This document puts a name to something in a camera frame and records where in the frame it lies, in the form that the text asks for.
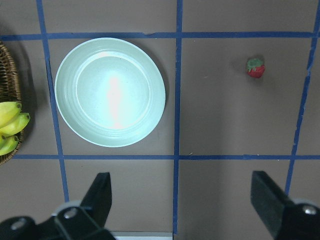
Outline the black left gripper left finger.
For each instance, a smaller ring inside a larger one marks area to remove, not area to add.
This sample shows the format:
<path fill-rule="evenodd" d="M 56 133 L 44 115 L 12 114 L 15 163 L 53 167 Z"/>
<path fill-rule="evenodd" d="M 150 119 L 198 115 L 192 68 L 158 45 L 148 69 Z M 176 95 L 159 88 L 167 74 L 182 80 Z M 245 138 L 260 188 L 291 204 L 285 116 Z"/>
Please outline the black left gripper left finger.
<path fill-rule="evenodd" d="M 58 212 L 54 224 L 63 240 L 110 240 L 105 224 L 111 210 L 111 175 L 98 173 L 78 206 Z"/>

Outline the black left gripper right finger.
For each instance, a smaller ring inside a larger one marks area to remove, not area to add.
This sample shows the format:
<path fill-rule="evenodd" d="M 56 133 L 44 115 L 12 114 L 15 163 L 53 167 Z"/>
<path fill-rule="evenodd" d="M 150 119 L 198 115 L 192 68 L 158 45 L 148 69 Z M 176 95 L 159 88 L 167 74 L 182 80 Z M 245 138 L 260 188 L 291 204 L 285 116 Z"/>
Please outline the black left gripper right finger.
<path fill-rule="evenodd" d="M 265 171 L 252 172 L 250 201 L 274 240 L 320 238 L 320 208 L 291 199 Z"/>

